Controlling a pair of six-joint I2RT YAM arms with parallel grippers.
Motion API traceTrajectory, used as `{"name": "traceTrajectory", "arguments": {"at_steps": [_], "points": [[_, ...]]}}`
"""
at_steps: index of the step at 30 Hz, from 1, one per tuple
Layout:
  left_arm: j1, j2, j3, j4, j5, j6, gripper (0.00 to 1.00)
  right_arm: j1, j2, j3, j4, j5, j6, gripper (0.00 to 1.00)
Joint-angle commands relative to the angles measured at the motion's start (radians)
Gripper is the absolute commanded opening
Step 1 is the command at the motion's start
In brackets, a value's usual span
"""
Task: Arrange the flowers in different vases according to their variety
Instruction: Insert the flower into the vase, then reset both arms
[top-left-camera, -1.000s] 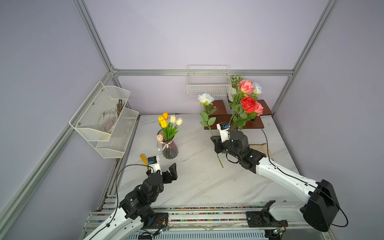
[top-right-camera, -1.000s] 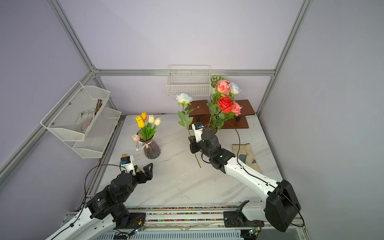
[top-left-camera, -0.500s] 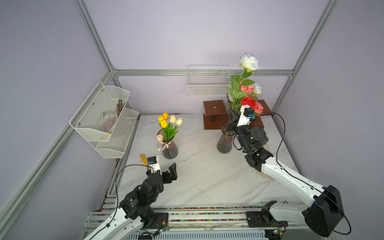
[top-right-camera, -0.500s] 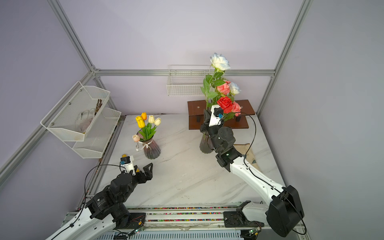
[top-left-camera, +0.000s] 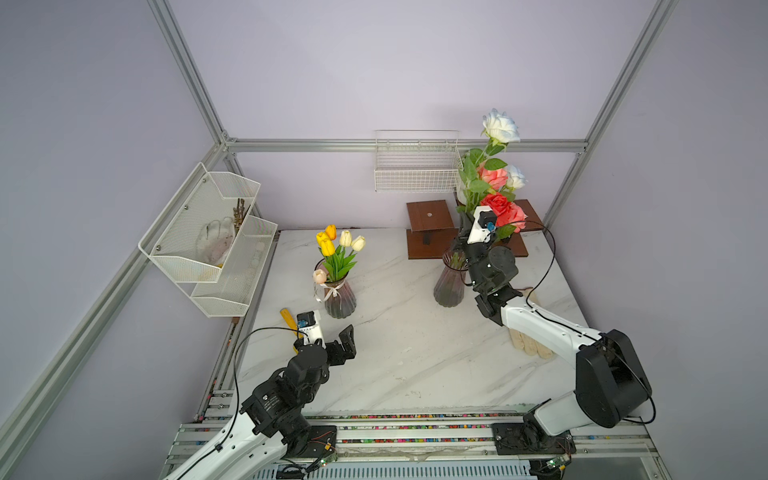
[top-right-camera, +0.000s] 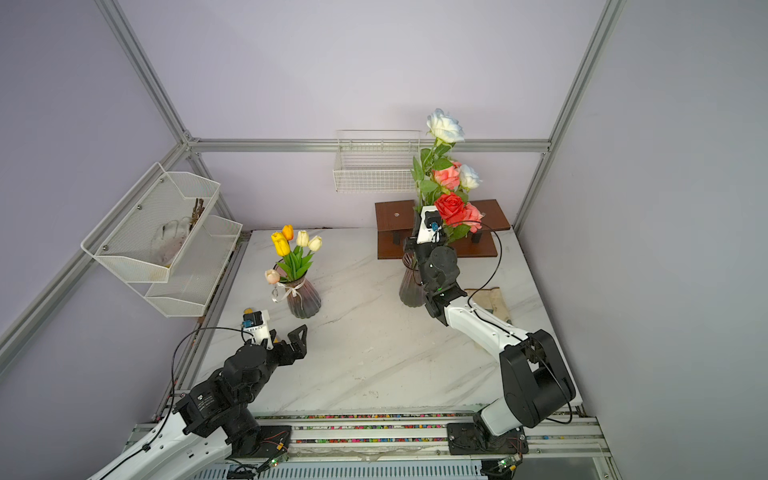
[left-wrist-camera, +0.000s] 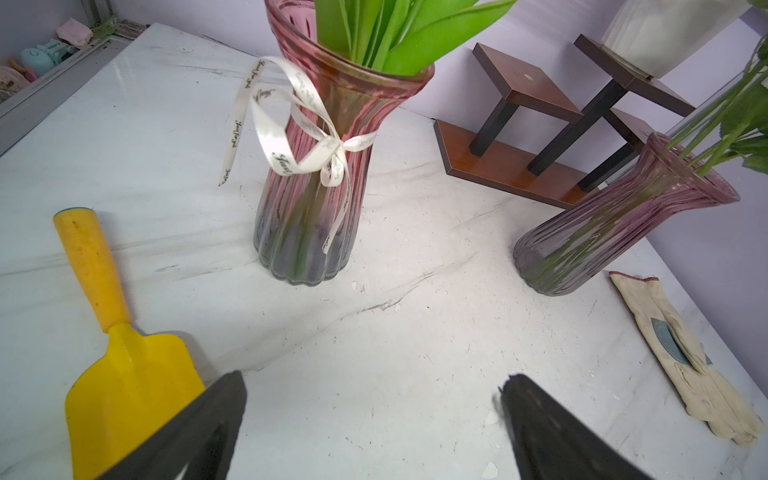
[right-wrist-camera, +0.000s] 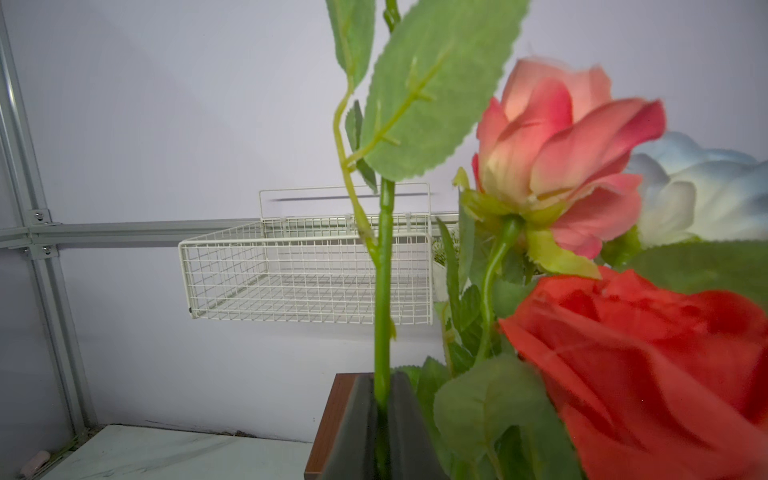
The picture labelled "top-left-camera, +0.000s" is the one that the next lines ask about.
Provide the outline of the red rose flower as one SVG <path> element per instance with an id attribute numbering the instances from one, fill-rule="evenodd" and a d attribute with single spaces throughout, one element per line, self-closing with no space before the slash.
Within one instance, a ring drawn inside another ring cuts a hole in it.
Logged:
<path id="1" fill-rule="evenodd" d="M 512 218 L 512 203 L 502 194 L 488 194 L 481 202 L 482 206 L 491 208 L 497 217 L 498 224 L 507 224 Z"/>

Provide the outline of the orange tulip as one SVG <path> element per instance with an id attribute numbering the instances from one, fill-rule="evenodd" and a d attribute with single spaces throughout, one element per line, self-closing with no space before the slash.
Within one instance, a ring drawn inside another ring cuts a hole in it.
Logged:
<path id="1" fill-rule="evenodd" d="M 329 238 L 330 240 L 335 240 L 335 239 L 336 239 L 336 237 L 337 237 L 337 228 L 336 228 L 336 226 L 335 226 L 335 225 L 333 225 L 333 224 L 331 224 L 331 225 L 328 225 L 328 226 L 325 228 L 325 234 L 328 236 L 328 238 Z"/>

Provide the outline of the pink rose flower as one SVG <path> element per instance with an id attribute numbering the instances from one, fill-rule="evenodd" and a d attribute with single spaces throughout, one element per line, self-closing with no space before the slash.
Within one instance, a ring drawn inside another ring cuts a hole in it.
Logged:
<path id="1" fill-rule="evenodd" d="M 504 168 L 488 170 L 484 166 L 478 168 L 480 179 L 486 182 L 495 191 L 502 190 L 508 182 L 508 171 Z"/>
<path id="2" fill-rule="evenodd" d="M 516 203 L 509 202 L 506 210 L 499 216 L 498 224 L 507 233 L 518 233 L 526 226 L 527 215 Z"/>

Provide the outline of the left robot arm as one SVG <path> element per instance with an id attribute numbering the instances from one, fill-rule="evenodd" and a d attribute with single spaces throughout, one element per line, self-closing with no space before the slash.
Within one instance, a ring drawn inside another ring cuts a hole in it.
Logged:
<path id="1" fill-rule="evenodd" d="M 302 414 L 314 401 L 330 368 L 356 357 L 354 327 L 339 339 L 299 341 L 298 353 L 239 401 L 232 419 L 199 451 L 175 468 L 169 479 L 251 479 L 272 463 L 311 455 L 315 433 Z"/>

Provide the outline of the cream white tulip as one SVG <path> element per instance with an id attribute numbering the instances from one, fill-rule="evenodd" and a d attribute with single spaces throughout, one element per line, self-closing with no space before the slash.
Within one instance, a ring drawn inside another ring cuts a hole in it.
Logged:
<path id="1" fill-rule="evenodd" d="M 343 230 L 339 237 L 339 244 L 344 247 L 348 248 L 352 244 L 352 234 L 349 230 Z"/>

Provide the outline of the white rose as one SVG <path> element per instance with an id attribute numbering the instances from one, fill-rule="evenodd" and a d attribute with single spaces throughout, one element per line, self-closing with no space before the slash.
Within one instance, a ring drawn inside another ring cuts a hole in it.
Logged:
<path id="1" fill-rule="evenodd" d="M 510 144 L 521 141 L 518 126 L 508 114 L 497 109 L 483 116 L 482 126 L 482 134 L 487 138 L 486 146 L 478 153 L 471 153 L 470 160 L 478 174 L 504 170 L 506 163 L 498 155 Z"/>
<path id="2" fill-rule="evenodd" d="M 507 171 L 506 186 L 510 190 L 516 191 L 526 186 L 527 179 L 519 168 L 515 167 L 514 165 L 508 165 L 506 168 L 506 171 Z"/>

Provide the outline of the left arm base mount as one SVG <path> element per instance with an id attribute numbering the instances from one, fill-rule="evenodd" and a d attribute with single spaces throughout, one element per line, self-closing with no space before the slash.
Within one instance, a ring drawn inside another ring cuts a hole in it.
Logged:
<path id="1" fill-rule="evenodd" d="M 335 452 L 338 428 L 335 425 L 297 424 L 283 438 L 286 445 L 285 458 L 318 459 Z"/>

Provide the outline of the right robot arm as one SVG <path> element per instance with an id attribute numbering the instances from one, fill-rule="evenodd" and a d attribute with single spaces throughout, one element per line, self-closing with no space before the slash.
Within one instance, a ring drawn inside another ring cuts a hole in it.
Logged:
<path id="1" fill-rule="evenodd" d="M 589 424 L 612 428 L 652 400 L 652 387 L 626 334 L 568 321 L 514 289 L 510 281 L 518 270 L 509 249 L 463 243 L 461 250 L 481 314 L 542 344 L 574 370 L 573 391 L 529 412 L 525 424 L 530 429 L 555 437 Z"/>

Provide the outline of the pale pink tulip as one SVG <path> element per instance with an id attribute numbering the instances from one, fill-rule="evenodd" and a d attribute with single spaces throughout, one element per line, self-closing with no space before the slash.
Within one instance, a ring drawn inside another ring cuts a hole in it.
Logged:
<path id="1" fill-rule="evenodd" d="M 313 281 L 317 285 L 324 285 L 328 281 L 328 273 L 324 268 L 318 268 L 313 272 Z"/>

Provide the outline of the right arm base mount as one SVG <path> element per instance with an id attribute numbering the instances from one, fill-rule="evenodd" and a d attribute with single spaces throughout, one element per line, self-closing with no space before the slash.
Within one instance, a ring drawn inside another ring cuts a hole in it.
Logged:
<path id="1" fill-rule="evenodd" d="M 523 415 L 522 423 L 493 423 L 494 446 L 498 455 L 564 454 L 571 456 L 575 444 L 566 430 L 557 436 L 548 435 L 536 422 L 534 413 L 550 399 L 536 405 Z"/>

